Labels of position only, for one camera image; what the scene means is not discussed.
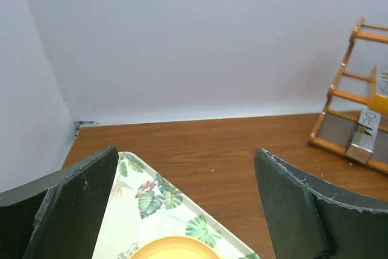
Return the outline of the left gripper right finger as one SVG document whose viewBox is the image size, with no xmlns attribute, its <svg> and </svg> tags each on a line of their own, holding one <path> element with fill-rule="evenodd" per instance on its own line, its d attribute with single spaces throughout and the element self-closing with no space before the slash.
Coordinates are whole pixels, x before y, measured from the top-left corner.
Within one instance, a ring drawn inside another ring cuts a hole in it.
<svg viewBox="0 0 388 259">
<path fill-rule="evenodd" d="M 256 149 L 255 176 L 276 258 L 387 258 L 387 202 Z"/>
</svg>

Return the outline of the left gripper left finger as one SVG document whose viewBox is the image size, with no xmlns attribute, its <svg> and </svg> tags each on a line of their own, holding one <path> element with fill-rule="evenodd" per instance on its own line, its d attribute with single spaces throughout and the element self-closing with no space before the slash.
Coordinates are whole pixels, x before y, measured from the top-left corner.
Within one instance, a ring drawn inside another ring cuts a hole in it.
<svg viewBox="0 0 388 259">
<path fill-rule="evenodd" d="M 117 165 L 110 146 L 1 193 L 1 258 L 92 258 Z"/>
</svg>

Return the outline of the silver angled R&O box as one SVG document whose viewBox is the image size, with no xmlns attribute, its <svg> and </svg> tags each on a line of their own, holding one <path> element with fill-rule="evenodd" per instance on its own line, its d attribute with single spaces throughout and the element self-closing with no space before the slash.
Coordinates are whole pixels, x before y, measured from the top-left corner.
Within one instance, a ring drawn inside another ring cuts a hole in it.
<svg viewBox="0 0 388 259">
<path fill-rule="evenodd" d="M 347 157 L 367 164 L 373 154 L 380 120 L 380 113 L 368 108 L 361 111 L 358 122 L 352 132 L 350 143 L 346 149 Z"/>
</svg>

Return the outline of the gold R&O box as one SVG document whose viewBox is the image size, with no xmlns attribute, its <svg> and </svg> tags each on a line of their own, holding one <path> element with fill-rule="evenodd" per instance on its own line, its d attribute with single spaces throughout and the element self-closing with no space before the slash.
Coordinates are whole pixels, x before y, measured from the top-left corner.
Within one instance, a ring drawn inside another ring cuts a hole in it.
<svg viewBox="0 0 388 259">
<path fill-rule="evenodd" d="M 367 106 L 387 115 L 387 64 L 375 64 L 368 79 Z"/>
</svg>

